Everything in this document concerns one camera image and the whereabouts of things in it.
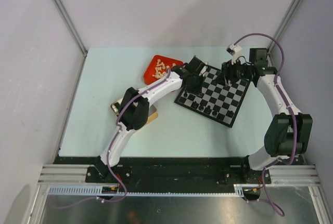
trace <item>cable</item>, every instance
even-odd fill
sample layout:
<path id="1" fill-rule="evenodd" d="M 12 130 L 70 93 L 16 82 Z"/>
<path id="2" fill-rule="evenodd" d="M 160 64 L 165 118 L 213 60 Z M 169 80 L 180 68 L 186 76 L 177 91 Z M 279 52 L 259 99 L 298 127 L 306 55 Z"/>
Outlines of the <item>cable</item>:
<path id="1" fill-rule="evenodd" d="M 112 139 L 111 142 L 110 142 L 110 145 L 109 145 L 109 148 L 108 148 L 108 153 L 107 153 L 107 166 L 108 166 L 108 169 L 109 169 L 110 173 L 112 174 L 112 176 L 113 176 L 113 177 L 117 180 L 117 182 L 120 184 L 119 188 L 120 188 L 120 187 L 123 187 L 123 188 L 124 188 L 124 191 L 125 191 L 124 195 L 123 195 L 122 197 L 120 197 L 119 199 L 115 199 L 115 200 L 114 200 L 113 198 L 112 198 L 112 200 L 107 200 L 107 199 L 100 198 L 100 197 L 98 197 L 98 196 L 97 196 L 97 197 L 94 197 L 94 196 L 93 196 L 93 197 L 87 197 L 87 198 L 84 198 L 84 199 L 82 199 L 82 200 L 80 200 L 80 201 L 78 201 L 78 202 L 75 202 L 75 203 L 73 203 L 73 204 L 70 204 L 70 205 L 68 205 L 68 206 L 61 206 L 61 207 L 55 206 L 55 205 L 52 203 L 52 201 L 50 200 L 50 201 L 49 201 L 49 204 L 50 204 L 50 206 L 51 206 L 52 208 L 55 208 L 55 209 L 67 209 L 67 208 L 74 207 L 74 206 L 79 205 L 79 204 L 81 204 L 81 203 L 83 203 L 83 202 L 90 201 L 90 200 L 93 200 L 93 199 L 101 200 L 102 203 L 104 203 L 104 202 L 109 202 L 109 203 L 112 203 L 112 202 L 119 202 L 119 201 L 123 200 L 123 199 L 126 197 L 126 195 L 127 195 L 127 188 L 126 188 L 125 184 L 122 182 L 121 178 L 119 178 L 119 177 L 113 172 L 113 170 L 112 170 L 112 168 L 111 168 L 111 166 L 110 166 L 110 162 L 109 162 L 112 145 L 113 145 L 114 141 L 116 140 L 116 138 L 117 138 L 118 134 L 120 133 L 120 131 L 122 131 L 122 126 L 119 124 L 120 119 L 121 119 L 122 115 L 124 114 L 124 112 L 127 110 L 127 108 L 128 108 L 128 107 L 129 107 L 129 106 L 130 106 L 130 105 L 131 105 L 131 104 L 132 104 L 137 98 L 139 98 L 139 97 L 142 96 L 143 94 L 149 92 L 150 90 L 156 88 L 157 86 L 160 86 L 161 84 L 163 84 L 165 81 L 167 81 L 167 79 L 170 77 L 170 75 L 171 75 L 171 69 L 168 69 L 168 74 L 167 74 L 167 76 L 165 76 L 164 79 L 163 79 L 161 82 L 159 82 L 159 83 L 157 83 L 157 84 L 151 86 L 151 87 L 148 88 L 147 90 L 144 90 L 142 93 L 140 93 L 140 94 L 136 95 L 135 97 L 133 97 L 133 98 L 132 98 L 132 99 L 131 99 L 131 100 L 130 100 L 125 106 L 124 106 L 124 108 L 121 110 L 121 112 L 119 113 L 119 115 L 118 115 L 118 117 L 117 117 L 116 125 L 119 127 L 119 131 L 117 131 L 117 133 L 115 134 L 115 136 L 113 137 L 113 139 Z"/>
<path id="2" fill-rule="evenodd" d="M 264 187 L 264 184 L 262 183 L 262 179 L 261 177 L 259 177 L 259 183 L 260 183 L 260 189 L 262 189 Z"/>
<path id="3" fill-rule="evenodd" d="M 249 203 L 249 202 L 265 202 L 265 203 L 270 204 L 269 200 L 266 200 L 266 199 L 248 200 L 245 196 L 243 197 L 243 199 L 244 199 L 247 203 Z M 277 205 L 276 203 L 273 202 L 273 204 L 274 204 L 274 206 L 275 206 L 276 208 L 278 208 L 278 209 L 281 211 L 281 216 L 284 217 L 284 216 L 285 216 L 285 212 L 283 211 L 283 209 L 282 209 L 279 205 Z"/>
<path id="4" fill-rule="evenodd" d="M 244 56 L 239 56 L 239 57 L 236 59 L 236 61 L 239 60 L 240 58 L 244 58 L 244 61 L 245 61 L 246 64 L 251 64 L 250 62 L 247 62 L 247 61 L 246 61 L 246 58 L 245 58 Z"/>
<path id="5" fill-rule="evenodd" d="M 289 113 L 290 113 L 290 115 L 291 115 L 291 117 L 292 117 L 292 123 L 293 123 L 293 145 L 292 145 L 291 156 L 290 156 L 290 159 L 289 159 L 288 161 L 286 161 L 286 162 L 283 161 L 283 162 L 285 162 L 287 165 L 291 165 L 292 162 L 293 162 L 293 160 L 294 160 L 294 158 L 295 158 L 295 154 L 296 154 L 296 144 L 297 144 L 297 122 L 296 122 L 296 116 L 295 116 L 295 114 L 294 114 L 294 112 L 293 112 L 293 110 L 292 110 L 292 108 L 291 108 L 291 105 L 290 105 L 290 103 L 289 103 L 289 101 L 288 101 L 288 99 L 287 99 L 287 96 L 284 94 L 284 92 L 282 91 L 281 87 L 278 85 L 278 81 L 277 81 L 277 79 L 278 79 L 278 77 L 279 77 L 279 75 L 280 75 L 280 72 L 281 72 L 281 70 L 282 70 L 282 68 L 283 68 L 283 65 L 284 65 L 284 63 L 285 63 L 285 53 L 284 53 L 284 51 L 283 51 L 283 49 L 282 49 L 282 46 L 280 45 L 280 43 L 279 43 L 276 39 L 274 39 L 273 37 L 271 37 L 271 36 L 269 36 L 269 35 L 267 35 L 267 34 L 263 34 L 263 33 L 250 33 L 250 34 L 247 34 L 247 35 L 243 36 L 242 38 L 240 38 L 238 41 L 236 41 L 236 42 L 234 43 L 234 45 L 237 45 L 241 40 L 243 40 L 243 39 L 245 39 L 246 37 L 249 37 L 249 36 L 264 36 L 264 37 L 267 37 L 267 38 L 271 39 L 273 42 L 275 42 L 275 44 L 279 47 L 280 52 L 281 52 L 281 65 L 280 65 L 280 67 L 279 67 L 277 73 L 276 73 L 275 76 L 274 76 L 274 86 L 276 87 L 277 91 L 278 91 L 279 94 L 281 95 L 281 97 L 282 97 L 284 103 L 286 104 L 287 109 L 288 109 L 288 111 L 289 111 Z M 270 194 L 269 194 L 268 191 L 267 191 L 266 184 L 265 184 L 265 177 L 264 177 L 264 176 L 265 176 L 265 170 L 268 169 L 269 167 L 275 165 L 275 164 L 278 163 L 279 161 L 281 161 L 281 160 L 277 159 L 277 160 L 273 161 L 272 163 L 270 163 L 270 164 L 268 164 L 267 166 L 265 166 L 265 167 L 263 168 L 263 170 L 262 170 L 262 182 L 263 182 L 264 190 L 265 190 L 265 192 L 266 192 L 266 195 L 267 195 L 268 201 L 267 201 L 267 200 L 261 200 L 261 201 L 269 202 L 269 203 L 271 204 L 272 208 L 274 209 L 274 211 L 275 211 L 276 213 L 278 213 L 280 216 L 284 217 L 284 216 L 285 216 L 284 211 L 283 211 L 283 210 L 282 210 L 277 204 L 275 204 L 275 203 L 272 201 L 271 196 L 270 196 Z"/>

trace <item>white wall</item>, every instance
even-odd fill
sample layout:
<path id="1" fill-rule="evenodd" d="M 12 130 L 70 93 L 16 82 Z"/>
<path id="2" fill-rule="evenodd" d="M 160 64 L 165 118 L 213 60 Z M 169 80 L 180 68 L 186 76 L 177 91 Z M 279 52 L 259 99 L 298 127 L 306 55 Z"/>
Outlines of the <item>white wall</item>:
<path id="1" fill-rule="evenodd" d="M 55 150 L 82 56 L 51 0 L 0 5 L 0 223 L 20 223 Z"/>
<path id="2" fill-rule="evenodd" d="M 227 46 L 252 32 L 273 35 L 292 0 L 63 1 L 88 47 L 142 47 Z"/>
<path id="3" fill-rule="evenodd" d="M 281 39 L 286 55 L 281 79 L 303 113 L 311 114 L 313 129 L 306 152 L 316 164 L 333 208 L 333 2 L 304 0 Z M 275 64 L 280 64 L 278 48 Z"/>

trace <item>checkered pattern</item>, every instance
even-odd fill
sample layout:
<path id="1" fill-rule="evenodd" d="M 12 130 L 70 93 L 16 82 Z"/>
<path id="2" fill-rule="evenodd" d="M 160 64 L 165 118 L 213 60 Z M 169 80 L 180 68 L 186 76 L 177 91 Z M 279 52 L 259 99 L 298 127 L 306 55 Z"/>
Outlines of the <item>checkered pattern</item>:
<path id="1" fill-rule="evenodd" d="M 175 103 L 232 127 L 249 82 L 239 80 L 231 86 L 222 86 L 213 81 L 219 72 L 219 69 L 208 66 L 201 90 L 202 94 L 196 96 L 186 92 L 183 88 Z"/>

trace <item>white connector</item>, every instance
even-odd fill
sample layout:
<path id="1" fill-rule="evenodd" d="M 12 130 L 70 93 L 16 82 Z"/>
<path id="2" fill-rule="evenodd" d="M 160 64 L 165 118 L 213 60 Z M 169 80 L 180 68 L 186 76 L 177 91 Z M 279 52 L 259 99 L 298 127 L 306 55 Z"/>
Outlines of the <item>white connector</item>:
<path id="1" fill-rule="evenodd" d="M 230 53 L 233 57 L 231 59 L 231 64 L 236 63 L 237 59 L 242 55 L 243 51 L 239 45 L 231 44 L 227 48 L 227 52 Z"/>

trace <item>table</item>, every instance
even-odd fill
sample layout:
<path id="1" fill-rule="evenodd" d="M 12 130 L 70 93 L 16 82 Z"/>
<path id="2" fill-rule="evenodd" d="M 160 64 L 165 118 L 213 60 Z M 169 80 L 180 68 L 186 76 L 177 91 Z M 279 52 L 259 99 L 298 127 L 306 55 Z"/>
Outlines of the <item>table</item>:
<path id="1" fill-rule="evenodd" d="M 243 49 L 248 59 L 249 48 Z M 129 87 L 145 86 L 143 74 L 154 55 L 189 62 L 193 55 L 214 67 L 231 58 L 226 47 L 91 48 L 62 140 L 60 156 L 98 156 L 116 128 L 111 103 Z M 263 146 L 272 116 L 251 83 L 233 128 L 203 117 L 173 101 L 178 91 L 156 104 L 158 118 L 129 140 L 122 156 L 231 157 Z"/>

